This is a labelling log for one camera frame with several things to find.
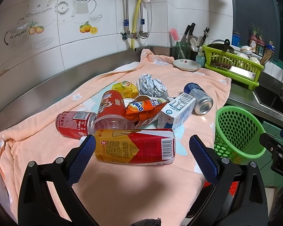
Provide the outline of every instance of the stainless steel countertop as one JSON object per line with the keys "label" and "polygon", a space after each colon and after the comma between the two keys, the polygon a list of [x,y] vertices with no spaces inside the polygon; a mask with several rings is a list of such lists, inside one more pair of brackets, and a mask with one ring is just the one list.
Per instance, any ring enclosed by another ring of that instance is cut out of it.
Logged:
{"label": "stainless steel countertop", "polygon": [[252,91],[231,83],[230,96],[226,102],[229,105],[241,107],[254,115],[260,116],[271,123],[283,127],[283,115],[269,107],[259,104]]}

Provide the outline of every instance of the green basket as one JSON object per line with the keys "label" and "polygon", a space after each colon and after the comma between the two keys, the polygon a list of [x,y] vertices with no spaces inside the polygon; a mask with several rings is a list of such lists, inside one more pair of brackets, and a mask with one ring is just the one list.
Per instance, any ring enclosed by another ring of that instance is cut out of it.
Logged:
{"label": "green basket", "polygon": [[259,142],[264,132],[261,123],[248,111],[235,106],[222,107],[216,113],[214,149],[233,163],[247,164],[264,154],[266,149]]}
{"label": "green basket", "polygon": [[[208,47],[208,46],[203,46],[202,48],[204,49],[205,56],[206,56],[206,64],[205,64],[206,68],[213,70],[213,71],[216,71],[216,72],[218,72],[218,73],[220,73],[224,76],[227,76],[231,79],[234,79],[238,82],[242,82],[242,83],[248,85],[249,90],[253,91],[255,89],[255,87],[259,86],[258,79],[259,79],[261,70],[264,69],[263,65],[254,63],[254,62],[252,62],[248,59],[239,57],[235,54],[227,53],[227,52],[224,52],[224,51],[221,51],[221,50],[218,50],[218,49],[214,49],[214,48],[211,48],[211,47]],[[212,60],[219,61],[219,62],[222,62],[222,63],[231,64],[232,66],[236,66],[238,68],[248,70],[252,73],[255,73],[256,77],[252,81],[252,80],[247,79],[247,78],[245,78],[241,75],[230,72],[230,71],[228,71],[228,69],[211,66]]]}

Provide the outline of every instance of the white and blue carton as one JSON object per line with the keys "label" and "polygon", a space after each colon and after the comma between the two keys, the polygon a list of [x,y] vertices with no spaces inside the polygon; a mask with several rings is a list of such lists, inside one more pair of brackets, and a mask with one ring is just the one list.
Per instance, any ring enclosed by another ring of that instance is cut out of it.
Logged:
{"label": "white and blue carton", "polygon": [[189,94],[180,94],[159,112],[157,128],[178,128],[192,114],[195,101],[196,98]]}

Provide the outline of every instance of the silver can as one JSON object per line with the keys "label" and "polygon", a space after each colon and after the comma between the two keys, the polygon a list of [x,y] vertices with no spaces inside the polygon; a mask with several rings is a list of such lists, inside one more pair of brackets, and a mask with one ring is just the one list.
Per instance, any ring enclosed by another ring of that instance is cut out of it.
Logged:
{"label": "silver can", "polygon": [[197,115],[208,113],[213,107],[213,99],[196,83],[188,83],[183,91],[196,98],[194,111]]}

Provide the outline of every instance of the peach towel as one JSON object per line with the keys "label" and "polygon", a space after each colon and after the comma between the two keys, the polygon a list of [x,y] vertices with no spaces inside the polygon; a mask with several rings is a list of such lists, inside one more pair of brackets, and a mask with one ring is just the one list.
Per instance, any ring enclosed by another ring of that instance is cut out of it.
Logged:
{"label": "peach towel", "polygon": [[[56,130],[56,116],[63,111],[81,109],[86,100],[114,82],[135,83],[141,74],[149,73],[166,85],[171,97],[182,93],[187,83],[195,82],[214,100],[208,114],[193,114],[184,124],[181,143],[187,155],[177,154],[172,164],[163,166],[110,164],[98,161],[93,155],[73,189],[100,226],[126,226],[145,218],[161,218],[163,226],[180,225],[204,183],[189,151],[189,138],[197,134],[206,146],[213,147],[216,111],[229,96],[231,79],[208,69],[182,71],[173,67],[173,61],[172,57],[154,56],[145,49],[140,63],[132,63],[134,69],[121,71],[126,68],[122,66],[99,75],[46,110],[0,132],[0,138],[6,141],[0,150],[0,172],[15,217],[27,163],[31,160],[37,164],[52,163],[79,146],[79,140],[63,137]],[[60,215],[69,219],[52,183],[49,189]]]}

